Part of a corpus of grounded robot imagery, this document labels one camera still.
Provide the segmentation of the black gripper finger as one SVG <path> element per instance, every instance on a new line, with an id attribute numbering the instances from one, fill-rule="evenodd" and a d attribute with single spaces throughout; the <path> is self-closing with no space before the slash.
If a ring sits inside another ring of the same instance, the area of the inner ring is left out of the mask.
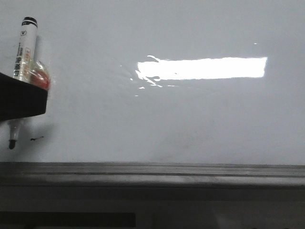
<path id="1" fill-rule="evenodd" d="M 30 83 L 0 74 L 0 120 L 46 113 L 48 92 Z"/>

